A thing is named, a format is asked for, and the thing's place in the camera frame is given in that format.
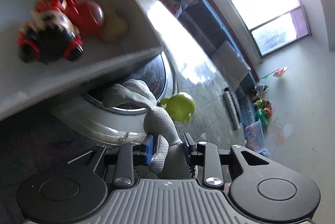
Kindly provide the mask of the round metal tray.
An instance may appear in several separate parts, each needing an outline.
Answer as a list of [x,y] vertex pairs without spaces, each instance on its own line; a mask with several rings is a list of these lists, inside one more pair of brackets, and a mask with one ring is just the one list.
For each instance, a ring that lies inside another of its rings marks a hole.
[[133,103],[112,108],[102,104],[104,92],[117,83],[129,79],[144,81],[159,102],[176,92],[174,71],[164,52],[128,76],[116,79],[128,70],[107,75],[106,82],[51,110],[68,127],[90,139],[112,145],[140,142],[145,138],[143,122],[147,110]]

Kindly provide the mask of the brown peanut toy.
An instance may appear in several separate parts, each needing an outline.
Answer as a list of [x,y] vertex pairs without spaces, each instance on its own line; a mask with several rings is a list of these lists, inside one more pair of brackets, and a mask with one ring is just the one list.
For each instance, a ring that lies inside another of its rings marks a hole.
[[104,24],[100,31],[100,38],[108,43],[117,43],[128,32],[127,22],[119,17],[114,10],[104,11]]

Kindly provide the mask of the blue sofa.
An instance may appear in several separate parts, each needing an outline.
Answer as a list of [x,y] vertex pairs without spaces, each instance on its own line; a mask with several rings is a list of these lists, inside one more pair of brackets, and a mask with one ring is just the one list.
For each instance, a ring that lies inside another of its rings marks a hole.
[[210,57],[225,41],[229,41],[236,52],[241,54],[251,70],[240,83],[235,93],[240,105],[241,120],[250,124],[256,120],[253,101],[251,100],[255,86],[254,70],[249,59],[238,45],[233,31],[225,20],[220,17],[212,0],[202,0],[187,7],[177,18],[184,28],[196,39],[204,52]]

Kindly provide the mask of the clear plastic toy bin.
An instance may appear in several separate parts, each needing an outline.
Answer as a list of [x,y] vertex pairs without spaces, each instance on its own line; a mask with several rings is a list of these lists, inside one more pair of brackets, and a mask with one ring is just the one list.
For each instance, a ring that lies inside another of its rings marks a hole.
[[245,146],[265,157],[268,156],[265,135],[260,120],[244,129]]

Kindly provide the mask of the white remote control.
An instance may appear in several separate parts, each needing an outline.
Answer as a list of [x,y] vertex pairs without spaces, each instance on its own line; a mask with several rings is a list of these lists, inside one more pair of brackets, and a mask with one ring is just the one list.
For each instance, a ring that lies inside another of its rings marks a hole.
[[223,91],[223,99],[224,99],[224,101],[227,105],[228,111],[231,115],[231,119],[232,119],[233,126],[234,126],[235,130],[239,130],[240,129],[240,121],[239,121],[239,118],[238,118],[238,114],[237,114],[237,111],[236,111],[236,108],[235,108],[234,101],[233,101],[232,96],[230,94],[230,91],[227,87]]

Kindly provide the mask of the pile of small toys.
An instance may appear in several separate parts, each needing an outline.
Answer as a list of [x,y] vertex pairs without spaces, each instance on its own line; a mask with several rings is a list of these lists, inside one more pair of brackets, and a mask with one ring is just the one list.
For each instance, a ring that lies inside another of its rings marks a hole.
[[269,118],[271,118],[273,114],[271,101],[263,97],[264,92],[268,88],[269,87],[264,83],[258,83],[251,91],[251,100],[253,101],[256,120],[260,120],[264,127],[269,124]]

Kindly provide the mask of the red black toy car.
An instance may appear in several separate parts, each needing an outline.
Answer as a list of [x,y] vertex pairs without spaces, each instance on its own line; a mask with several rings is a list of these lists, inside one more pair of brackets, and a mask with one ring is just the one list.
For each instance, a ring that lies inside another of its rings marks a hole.
[[19,31],[19,57],[24,63],[43,64],[65,59],[74,62],[84,48],[78,29],[58,9],[31,12],[32,18]]

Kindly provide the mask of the white cardboard box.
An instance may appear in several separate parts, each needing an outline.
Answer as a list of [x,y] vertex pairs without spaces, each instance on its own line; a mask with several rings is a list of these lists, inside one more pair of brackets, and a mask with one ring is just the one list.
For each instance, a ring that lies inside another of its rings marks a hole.
[[103,12],[114,10],[128,24],[126,36],[117,43],[108,43],[99,35],[84,37],[79,32],[84,48],[80,59],[26,64],[19,57],[19,31],[31,20],[31,12],[37,11],[37,0],[1,0],[2,119],[85,81],[126,64],[146,60],[162,51],[163,46],[152,24],[135,0],[80,1],[93,1]]

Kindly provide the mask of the white folded cushion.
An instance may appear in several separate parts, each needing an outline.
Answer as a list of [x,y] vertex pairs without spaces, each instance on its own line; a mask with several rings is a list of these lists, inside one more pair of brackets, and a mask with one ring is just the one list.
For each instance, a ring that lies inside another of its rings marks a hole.
[[236,91],[251,70],[243,56],[236,52],[227,40],[214,51],[211,60],[233,91]]

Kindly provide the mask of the red round toy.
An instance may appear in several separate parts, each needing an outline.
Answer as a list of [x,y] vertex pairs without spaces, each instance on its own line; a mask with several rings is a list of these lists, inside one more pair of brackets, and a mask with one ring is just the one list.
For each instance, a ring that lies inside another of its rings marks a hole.
[[84,37],[99,35],[104,24],[103,10],[93,1],[37,0],[36,9],[39,13],[58,9]]

